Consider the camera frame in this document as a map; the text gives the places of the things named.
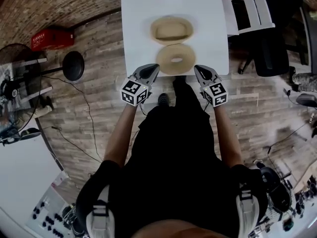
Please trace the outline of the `black office chair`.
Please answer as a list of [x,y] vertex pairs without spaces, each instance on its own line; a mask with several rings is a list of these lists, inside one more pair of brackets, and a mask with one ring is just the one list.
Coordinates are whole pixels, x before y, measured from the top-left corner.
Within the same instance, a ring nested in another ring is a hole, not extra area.
[[247,38],[248,56],[242,68],[243,74],[253,61],[256,73],[260,77],[273,77],[289,71],[289,58],[282,32],[276,28],[268,28],[252,32]]

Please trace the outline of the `black standing fan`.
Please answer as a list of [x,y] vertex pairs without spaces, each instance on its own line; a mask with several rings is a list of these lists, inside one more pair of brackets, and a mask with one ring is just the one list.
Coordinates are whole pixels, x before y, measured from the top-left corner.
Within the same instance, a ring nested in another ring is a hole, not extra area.
[[85,63],[82,55],[77,51],[69,52],[62,61],[62,66],[51,70],[42,70],[40,64],[14,68],[19,61],[29,61],[46,58],[41,52],[34,52],[28,46],[20,43],[9,44],[0,49],[0,106],[12,103],[18,107],[22,104],[18,100],[40,90],[42,77],[62,71],[69,81],[79,80],[84,72]]

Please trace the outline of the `white slatted chair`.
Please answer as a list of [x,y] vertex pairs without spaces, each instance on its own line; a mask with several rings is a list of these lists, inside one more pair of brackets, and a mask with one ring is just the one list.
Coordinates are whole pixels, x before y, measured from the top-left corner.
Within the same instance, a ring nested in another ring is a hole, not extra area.
[[222,0],[228,37],[275,27],[266,0],[243,0],[250,27],[239,30],[232,1]]

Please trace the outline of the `black headset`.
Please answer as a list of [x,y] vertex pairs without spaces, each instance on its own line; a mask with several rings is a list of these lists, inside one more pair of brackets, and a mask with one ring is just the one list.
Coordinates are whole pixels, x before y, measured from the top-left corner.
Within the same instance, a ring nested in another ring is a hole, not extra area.
[[39,129],[31,127],[18,132],[16,128],[9,129],[4,133],[0,134],[0,143],[5,145],[10,145],[18,141],[28,140],[40,136],[42,133]]

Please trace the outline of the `grey table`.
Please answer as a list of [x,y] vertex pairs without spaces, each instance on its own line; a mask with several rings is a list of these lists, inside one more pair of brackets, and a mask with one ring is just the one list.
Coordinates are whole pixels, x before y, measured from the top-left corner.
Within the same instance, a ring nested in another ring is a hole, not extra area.
[[[37,206],[40,201],[47,201],[50,206],[53,207],[62,216],[64,230],[67,231],[66,238],[75,238],[72,231],[71,215],[72,211],[74,211],[72,204],[75,203],[79,190],[79,186],[77,186],[71,179],[66,179],[59,186],[56,186],[55,184],[50,185],[44,195],[36,204]],[[42,238],[29,227],[28,224],[31,219],[30,217],[25,224],[26,231],[28,231],[35,238]]]

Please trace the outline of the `tan wooden tray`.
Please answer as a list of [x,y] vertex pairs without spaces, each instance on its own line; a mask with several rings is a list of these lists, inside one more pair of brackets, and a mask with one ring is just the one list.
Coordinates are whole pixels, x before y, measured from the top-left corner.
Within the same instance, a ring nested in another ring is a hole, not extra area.
[[181,17],[161,17],[150,27],[151,38],[164,46],[181,44],[191,38],[193,33],[191,22]]

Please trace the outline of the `tan wooden ring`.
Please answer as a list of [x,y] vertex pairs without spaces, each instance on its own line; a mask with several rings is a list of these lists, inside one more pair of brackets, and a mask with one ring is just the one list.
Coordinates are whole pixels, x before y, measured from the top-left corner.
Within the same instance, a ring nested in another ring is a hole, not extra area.
[[194,50],[184,44],[166,46],[158,52],[156,63],[160,71],[167,75],[179,75],[189,72],[194,66],[196,55]]

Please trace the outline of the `white shelf frame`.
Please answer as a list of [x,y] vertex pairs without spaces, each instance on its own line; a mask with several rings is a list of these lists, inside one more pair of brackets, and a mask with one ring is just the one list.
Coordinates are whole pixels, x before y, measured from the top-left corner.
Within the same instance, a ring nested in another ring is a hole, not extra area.
[[[43,63],[46,61],[47,61],[47,58],[34,59],[34,60],[29,60],[29,61],[19,61],[19,62],[16,62],[14,64],[14,68],[27,67],[27,66],[34,65],[34,64],[40,64],[40,63]],[[19,94],[18,100],[20,101],[20,103],[26,103],[27,101],[30,101],[31,99],[33,99],[37,96],[43,95],[51,90],[53,90],[52,86],[49,86],[47,88],[42,88],[42,86],[40,86],[40,90],[38,92],[33,93],[33,94],[27,94],[24,97],[21,94]]]

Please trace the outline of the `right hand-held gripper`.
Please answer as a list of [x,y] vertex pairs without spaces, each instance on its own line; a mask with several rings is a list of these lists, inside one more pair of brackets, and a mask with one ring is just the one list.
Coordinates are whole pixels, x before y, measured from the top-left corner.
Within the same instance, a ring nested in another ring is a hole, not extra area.
[[201,85],[201,95],[208,103],[213,107],[227,103],[227,90],[213,68],[206,65],[195,65],[194,72]]

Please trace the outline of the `person's black clothing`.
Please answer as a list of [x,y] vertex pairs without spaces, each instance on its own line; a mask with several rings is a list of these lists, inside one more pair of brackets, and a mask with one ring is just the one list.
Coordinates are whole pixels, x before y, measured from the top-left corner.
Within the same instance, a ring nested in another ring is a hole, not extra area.
[[193,89],[183,76],[173,87],[175,106],[148,112],[125,165],[103,160],[81,189],[77,220],[90,238],[131,238],[163,220],[247,238],[264,216],[261,172],[217,157],[210,117]]

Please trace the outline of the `person's right forearm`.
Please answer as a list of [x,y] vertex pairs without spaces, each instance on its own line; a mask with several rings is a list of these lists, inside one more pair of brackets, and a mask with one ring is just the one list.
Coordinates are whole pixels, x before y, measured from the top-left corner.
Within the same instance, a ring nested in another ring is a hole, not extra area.
[[243,160],[240,143],[224,105],[214,107],[213,109],[222,161],[230,168],[235,165],[242,165]]

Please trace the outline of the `red plastic crate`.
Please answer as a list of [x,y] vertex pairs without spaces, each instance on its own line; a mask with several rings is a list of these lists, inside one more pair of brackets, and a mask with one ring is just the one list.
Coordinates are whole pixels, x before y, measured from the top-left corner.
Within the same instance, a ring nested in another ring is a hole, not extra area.
[[61,29],[44,29],[31,38],[34,52],[59,50],[74,45],[74,32]]

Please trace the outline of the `dark-top desk with white frame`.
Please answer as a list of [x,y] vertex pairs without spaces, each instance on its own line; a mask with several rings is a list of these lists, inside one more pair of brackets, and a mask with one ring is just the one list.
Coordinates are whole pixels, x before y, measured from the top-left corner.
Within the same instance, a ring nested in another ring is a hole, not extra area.
[[309,12],[310,8],[306,3],[303,3],[300,7],[300,12],[303,18],[303,24],[305,28],[307,47],[308,47],[308,59],[311,73],[317,74],[317,20],[311,18]]

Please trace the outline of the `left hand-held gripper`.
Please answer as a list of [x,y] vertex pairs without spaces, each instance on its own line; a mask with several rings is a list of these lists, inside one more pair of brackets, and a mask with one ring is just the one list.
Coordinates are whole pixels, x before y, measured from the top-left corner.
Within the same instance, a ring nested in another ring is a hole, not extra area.
[[151,95],[152,87],[146,84],[152,84],[159,73],[157,63],[146,64],[138,67],[133,75],[127,77],[121,88],[121,100],[132,106],[138,106],[145,102]]

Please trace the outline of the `person's left forearm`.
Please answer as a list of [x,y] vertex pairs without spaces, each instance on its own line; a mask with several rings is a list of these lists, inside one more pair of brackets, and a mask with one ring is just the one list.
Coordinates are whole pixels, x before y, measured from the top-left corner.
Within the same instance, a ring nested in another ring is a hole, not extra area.
[[125,165],[136,110],[130,104],[125,106],[107,143],[104,161],[113,161],[121,168]]

